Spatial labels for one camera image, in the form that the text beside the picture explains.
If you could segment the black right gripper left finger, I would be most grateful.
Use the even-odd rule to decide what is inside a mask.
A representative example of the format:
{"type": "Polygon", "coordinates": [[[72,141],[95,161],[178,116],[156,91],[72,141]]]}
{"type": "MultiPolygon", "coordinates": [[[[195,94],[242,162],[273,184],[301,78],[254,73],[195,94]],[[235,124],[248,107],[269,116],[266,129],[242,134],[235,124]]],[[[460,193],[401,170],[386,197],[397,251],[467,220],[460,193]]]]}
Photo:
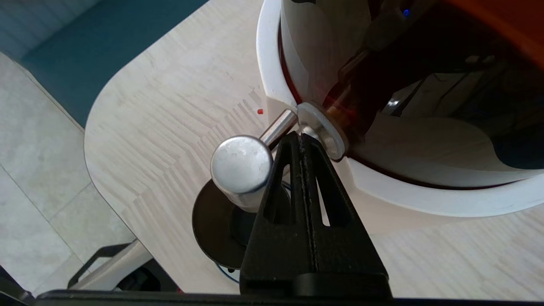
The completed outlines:
{"type": "Polygon", "coordinates": [[[307,169],[308,142],[291,132],[278,144],[242,263],[242,295],[315,295],[315,178],[307,169]]]}

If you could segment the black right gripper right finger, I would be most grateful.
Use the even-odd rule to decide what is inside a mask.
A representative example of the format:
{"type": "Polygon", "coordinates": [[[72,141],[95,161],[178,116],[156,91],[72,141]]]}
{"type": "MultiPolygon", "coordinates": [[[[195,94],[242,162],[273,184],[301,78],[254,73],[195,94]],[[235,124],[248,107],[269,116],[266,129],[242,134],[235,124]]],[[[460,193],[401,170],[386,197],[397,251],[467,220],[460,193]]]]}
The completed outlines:
{"type": "Polygon", "coordinates": [[[323,146],[302,135],[300,149],[313,270],[385,273],[385,266],[323,146]]]}

